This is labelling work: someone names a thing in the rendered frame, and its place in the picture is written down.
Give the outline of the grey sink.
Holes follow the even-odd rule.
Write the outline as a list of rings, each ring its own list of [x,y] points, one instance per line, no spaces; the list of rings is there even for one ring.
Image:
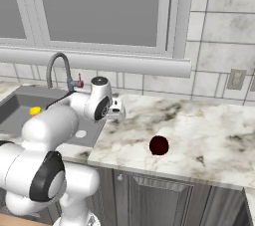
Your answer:
[[[29,108],[44,109],[53,101],[63,97],[67,91],[47,88],[20,87],[0,102],[0,132],[13,137],[21,135],[22,126],[30,118]],[[81,119],[79,130],[86,132],[85,136],[68,140],[68,144],[93,147],[103,130],[105,121],[92,122]]]

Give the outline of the dark red mug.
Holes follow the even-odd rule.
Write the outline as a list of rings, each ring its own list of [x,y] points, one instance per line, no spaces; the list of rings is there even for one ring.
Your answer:
[[[153,155],[164,155],[168,149],[168,140],[161,135],[154,136],[149,143],[149,150]]]

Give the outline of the small yellow round object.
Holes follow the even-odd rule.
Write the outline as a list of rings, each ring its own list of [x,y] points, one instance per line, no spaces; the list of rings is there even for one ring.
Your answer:
[[[41,108],[41,107],[31,107],[31,108],[29,109],[29,114],[30,114],[31,116],[35,116],[35,115],[39,114],[41,111],[42,111],[42,108]]]

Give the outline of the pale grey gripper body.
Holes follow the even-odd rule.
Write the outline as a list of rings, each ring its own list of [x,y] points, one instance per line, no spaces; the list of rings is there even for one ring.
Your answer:
[[[120,98],[113,98],[113,104],[110,106],[106,119],[123,120],[126,118],[126,108]]]

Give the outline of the grey curved sink tap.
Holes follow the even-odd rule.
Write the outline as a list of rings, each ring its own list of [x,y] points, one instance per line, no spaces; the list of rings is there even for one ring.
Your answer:
[[[66,69],[66,83],[67,83],[67,87],[68,87],[68,91],[71,92],[74,88],[82,88],[84,86],[84,82],[82,81],[82,79],[78,79],[77,81],[74,81],[71,75],[71,68],[70,68],[70,63],[69,60],[67,58],[67,56],[62,53],[62,52],[58,52],[56,54],[54,54],[48,65],[47,65],[47,71],[46,71],[46,81],[47,81],[47,86],[50,89],[53,86],[52,83],[52,69],[54,67],[54,63],[57,59],[62,59],[64,61],[64,66]]]

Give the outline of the dark grey cupboard door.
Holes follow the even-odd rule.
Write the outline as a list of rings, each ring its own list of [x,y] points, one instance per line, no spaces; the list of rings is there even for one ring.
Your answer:
[[[100,187],[93,195],[92,207],[102,226],[128,226],[128,179],[123,171],[97,167]],[[123,180],[118,181],[119,174]]]
[[[250,226],[243,192],[212,187],[199,226]]]
[[[189,184],[131,175],[129,226],[185,226],[192,190]]]

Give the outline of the grey framed window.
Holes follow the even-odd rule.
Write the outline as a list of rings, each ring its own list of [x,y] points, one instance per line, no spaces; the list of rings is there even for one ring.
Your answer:
[[[182,59],[192,0],[0,0],[0,45]]]

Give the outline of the grey window sill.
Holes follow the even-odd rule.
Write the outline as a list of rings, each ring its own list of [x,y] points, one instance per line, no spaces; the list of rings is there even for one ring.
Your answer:
[[[0,47],[0,62],[47,66],[54,51]],[[72,69],[97,70],[186,78],[191,76],[189,59],[117,56],[67,52]]]

